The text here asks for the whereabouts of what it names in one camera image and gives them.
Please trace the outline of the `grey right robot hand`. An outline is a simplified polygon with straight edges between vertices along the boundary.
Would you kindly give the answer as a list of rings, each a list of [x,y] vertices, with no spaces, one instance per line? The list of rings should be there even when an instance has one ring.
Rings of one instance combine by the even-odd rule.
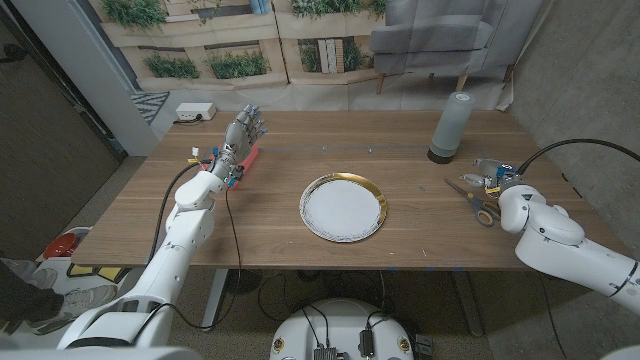
[[[483,188],[487,194],[500,191],[503,183],[517,175],[518,169],[495,159],[476,158],[472,164],[479,174],[464,174],[460,177],[472,187]]]

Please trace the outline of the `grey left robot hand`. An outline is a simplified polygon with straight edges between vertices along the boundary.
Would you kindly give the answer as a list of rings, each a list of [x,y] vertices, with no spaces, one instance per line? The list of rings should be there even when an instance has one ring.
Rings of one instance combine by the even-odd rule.
[[[226,187],[232,171],[249,156],[254,144],[267,132],[260,115],[258,106],[248,104],[228,125],[218,156],[208,169],[212,191],[221,192]]]

